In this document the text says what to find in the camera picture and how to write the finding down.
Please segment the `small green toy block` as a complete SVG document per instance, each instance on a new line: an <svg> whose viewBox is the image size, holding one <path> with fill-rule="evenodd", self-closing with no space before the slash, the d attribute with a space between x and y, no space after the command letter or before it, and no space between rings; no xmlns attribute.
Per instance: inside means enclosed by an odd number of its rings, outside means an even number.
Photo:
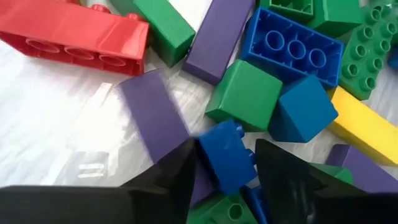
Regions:
<svg viewBox="0 0 398 224"><path fill-rule="evenodd" d="M314 17L313 0L256 0L256 7L267 8L301 24Z"/></svg>
<svg viewBox="0 0 398 224"><path fill-rule="evenodd" d="M314 17L308 27L329 37L340 37L361 25L359 0L313 0Z"/></svg>
<svg viewBox="0 0 398 224"><path fill-rule="evenodd" d="M267 131L282 81L244 60L225 71L206 106L205 115L220 123L233 119L246 132Z"/></svg>

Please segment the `small blue toy block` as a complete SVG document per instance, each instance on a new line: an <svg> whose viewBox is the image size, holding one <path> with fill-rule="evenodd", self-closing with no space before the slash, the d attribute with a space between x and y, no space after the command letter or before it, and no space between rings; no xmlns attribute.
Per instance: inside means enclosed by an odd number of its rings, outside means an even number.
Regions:
<svg viewBox="0 0 398 224"><path fill-rule="evenodd" d="M310 76L282 88L268 132L275 141L306 143L337 117L325 89Z"/></svg>
<svg viewBox="0 0 398 224"><path fill-rule="evenodd" d="M262 187L258 185L257 187L250 188L245 185L241 188L240 192L258 224L269 224Z"/></svg>

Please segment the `long purple toy block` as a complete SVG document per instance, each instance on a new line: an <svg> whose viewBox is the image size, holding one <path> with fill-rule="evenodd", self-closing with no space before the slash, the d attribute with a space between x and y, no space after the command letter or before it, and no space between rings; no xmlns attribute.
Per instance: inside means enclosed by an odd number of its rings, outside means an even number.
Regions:
<svg viewBox="0 0 398 224"><path fill-rule="evenodd" d="M348 169L359 189L369 193L398 193L398 180L353 146L335 144L325 163Z"/></svg>
<svg viewBox="0 0 398 224"><path fill-rule="evenodd" d="M217 85L255 0L212 0L182 70Z"/></svg>
<svg viewBox="0 0 398 224"><path fill-rule="evenodd" d="M127 79L119 87L154 162L189 138L179 109L169 95L163 69Z"/></svg>

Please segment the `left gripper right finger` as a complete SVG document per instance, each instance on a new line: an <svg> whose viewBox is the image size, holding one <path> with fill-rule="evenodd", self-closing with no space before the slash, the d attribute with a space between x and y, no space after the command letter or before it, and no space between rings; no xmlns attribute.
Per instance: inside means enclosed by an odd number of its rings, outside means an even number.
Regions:
<svg viewBox="0 0 398 224"><path fill-rule="evenodd" d="M398 193L367 193L265 139L255 153L271 224L398 224Z"/></svg>

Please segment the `long green toy block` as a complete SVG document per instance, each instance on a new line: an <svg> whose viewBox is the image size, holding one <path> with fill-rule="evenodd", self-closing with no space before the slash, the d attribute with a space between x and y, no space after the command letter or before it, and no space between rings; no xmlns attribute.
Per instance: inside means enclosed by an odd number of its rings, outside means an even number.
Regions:
<svg viewBox="0 0 398 224"><path fill-rule="evenodd" d="M138 14L150 24L150 44L168 67L186 56L194 29L168 0L109 0L123 16Z"/></svg>

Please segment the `long red toy block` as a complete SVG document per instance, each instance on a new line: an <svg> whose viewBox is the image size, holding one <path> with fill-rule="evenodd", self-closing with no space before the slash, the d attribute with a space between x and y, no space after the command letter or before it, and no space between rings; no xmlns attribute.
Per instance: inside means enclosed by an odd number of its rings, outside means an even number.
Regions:
<svg viewBox="0 0 398 224"><path fill-rule="evenodd" d="M144 72L149 23L76 0L0 0L0 40L30 57L123 73Z"/></svg>

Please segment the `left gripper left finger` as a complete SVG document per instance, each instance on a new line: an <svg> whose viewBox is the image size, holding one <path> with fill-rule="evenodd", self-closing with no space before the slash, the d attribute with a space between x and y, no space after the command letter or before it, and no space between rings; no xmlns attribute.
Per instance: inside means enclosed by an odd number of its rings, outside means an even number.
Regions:
<svg viewBox="0 0 398 224"><path fill-rule="evenodd" d="M2 187L0 224L185 224L196 159L190 138L120 187Z"/></svg>

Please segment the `white plastic table sheet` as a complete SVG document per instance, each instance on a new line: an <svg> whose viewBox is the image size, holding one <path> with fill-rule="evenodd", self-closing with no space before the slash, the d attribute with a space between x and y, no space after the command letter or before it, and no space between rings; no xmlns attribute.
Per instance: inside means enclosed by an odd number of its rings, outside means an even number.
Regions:
<svg viewBox="0 0 398 224"><path fill-rule="evenodd" d="M195 30L211 4L169 1ZM26 57L0 41L0 185L119 185L151 166L116 88L127 78ZM180 64L166 68L165 79L190 132L209 128L203 112L212 86L181 72ZM365 103L398 126L398 72L386 66L377 82ZM276 142L317 163L337 143L345 142L327 130L306 144ZM90 154L83 159L72 155L77 151ZM95 171L79 168L85 161L107 164L108 172L100 165L91 165Z"/></svg>

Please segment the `long yellow toy block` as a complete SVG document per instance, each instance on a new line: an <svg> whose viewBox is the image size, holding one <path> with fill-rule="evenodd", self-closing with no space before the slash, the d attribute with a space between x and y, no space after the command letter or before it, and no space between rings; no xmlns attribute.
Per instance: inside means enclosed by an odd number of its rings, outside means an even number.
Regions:
<svg viewBox="0 0 398 224"><path fill-rule="evenodd" d="M338 117L327 129L384 166L398 166L398 128L341 87L327 91Z"/></svg>

